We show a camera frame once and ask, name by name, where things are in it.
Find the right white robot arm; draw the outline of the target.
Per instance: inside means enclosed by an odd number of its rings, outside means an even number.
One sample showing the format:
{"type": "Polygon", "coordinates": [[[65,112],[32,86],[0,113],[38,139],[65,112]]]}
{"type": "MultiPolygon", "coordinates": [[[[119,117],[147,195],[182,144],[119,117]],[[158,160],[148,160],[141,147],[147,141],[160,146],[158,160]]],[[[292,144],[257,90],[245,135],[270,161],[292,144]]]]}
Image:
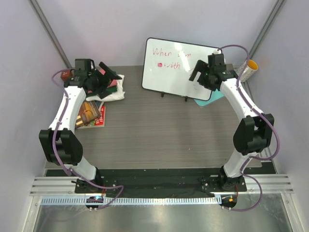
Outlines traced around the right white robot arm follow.
{"type": "Polygon", "coordinates": [[[197,73],[200,73],[197,82],[209,90],[219,90],[239,119],[233,136],[234,151],[220,168],[218,178],[205,181],[209,187],[204,187],[204,190],[234,191],[236,185],[242,183],[242,171],[250,160],[269,147],[274,116],[253,105],[243,87],[237,84],[236,72],[227,70],[223,60],[209,63],[198,60],[189,80],[193,81],[197,73]]]}

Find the green t shirt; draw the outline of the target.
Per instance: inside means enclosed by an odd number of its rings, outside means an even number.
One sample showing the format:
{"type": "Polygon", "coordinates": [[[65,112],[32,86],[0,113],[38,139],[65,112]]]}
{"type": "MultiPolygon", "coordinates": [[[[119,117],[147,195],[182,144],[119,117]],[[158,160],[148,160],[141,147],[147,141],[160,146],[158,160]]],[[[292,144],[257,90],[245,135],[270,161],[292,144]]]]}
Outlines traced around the green t shirt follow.
{"type": "Polygon", "coordinates": [[[109,87],[106,89],[108,92],[110,93],[114,93],[114,92],[117,92],[117,85],[115,86],[112,86],[112,87],[109,87]]]}

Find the pink t shirt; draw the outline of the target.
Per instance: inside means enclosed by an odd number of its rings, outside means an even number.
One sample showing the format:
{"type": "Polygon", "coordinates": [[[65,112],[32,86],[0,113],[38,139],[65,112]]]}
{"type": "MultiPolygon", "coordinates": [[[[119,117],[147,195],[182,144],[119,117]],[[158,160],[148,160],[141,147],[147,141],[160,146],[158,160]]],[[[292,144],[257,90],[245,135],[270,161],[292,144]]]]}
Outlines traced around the pink t shirt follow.
{"type": "MultiPolygon", "coordinates": [[[[104,75],[104,74],[106,73],[106,71],[103,70],[103,69],[100,69],[99,71],[100,71],[100,73],[101,73],[102,75],[104,75]]],[[[112,80],[112,81],[110,82],[110,84],[108,85],[108,88],[114,87],[114,86],[116,86],[116,85],[117,85],[117,81],[116,81],[116,80],[112,80]]]]}

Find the white dry-erase board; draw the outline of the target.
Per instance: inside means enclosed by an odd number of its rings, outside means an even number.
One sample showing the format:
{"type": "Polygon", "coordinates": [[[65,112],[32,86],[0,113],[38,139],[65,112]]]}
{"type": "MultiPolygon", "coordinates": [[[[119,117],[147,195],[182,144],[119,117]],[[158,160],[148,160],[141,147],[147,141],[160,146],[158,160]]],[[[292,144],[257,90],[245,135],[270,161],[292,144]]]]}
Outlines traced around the white dry-erase board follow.
{"type": "Polygon", "coordinates": [[[171,40],[148,38],[141,86],[146,90],[207,101],[212,91],[189,81],[198,60],[208,61],[217,48],[171,40]]]}

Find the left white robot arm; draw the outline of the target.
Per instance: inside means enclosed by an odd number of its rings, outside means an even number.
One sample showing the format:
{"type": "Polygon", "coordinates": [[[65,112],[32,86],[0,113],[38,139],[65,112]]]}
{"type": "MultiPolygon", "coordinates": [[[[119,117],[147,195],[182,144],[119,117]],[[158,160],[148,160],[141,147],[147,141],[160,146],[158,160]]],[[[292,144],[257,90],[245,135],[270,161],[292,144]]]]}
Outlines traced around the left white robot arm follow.
{"type": "Polygon", "coordinates": [[[73,76],[57,84],[63,91],[63,98],[53,122],[40,131],[39,140],[48,162],[61,166],[67,175],[76,175],[91,192],[97,193],[104,188],[103,181],[98,168],[83,156],[83,146],[74,133],[75,123],[89,93],[106,97],[110,83],[122,80],[123,76],[103,62],[97,68],[89,58],[77,58],[70,71],[73,76]]]}

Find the white t shirt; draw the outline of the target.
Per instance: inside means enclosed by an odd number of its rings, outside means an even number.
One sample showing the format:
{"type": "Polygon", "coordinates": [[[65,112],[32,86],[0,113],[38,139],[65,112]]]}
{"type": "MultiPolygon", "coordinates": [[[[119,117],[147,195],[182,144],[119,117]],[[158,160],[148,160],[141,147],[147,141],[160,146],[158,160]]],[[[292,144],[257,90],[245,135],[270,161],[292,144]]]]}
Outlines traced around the white t shirt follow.
{"type": "Polygon", "coordinates": [[[116,80],[117,81],[117,92],[111,93],[111,95],[100,99],[98,96],[90,96],[87,97],[85,100],[90,102],[90,101],[99,101],[99,102],[113,102],[113,101],[120,101],[125,98],[125,92],[123,90],[123,81],[124,81],[124,75],[119,74],[119,76],[122,77],[121,80],[116,80]]]}

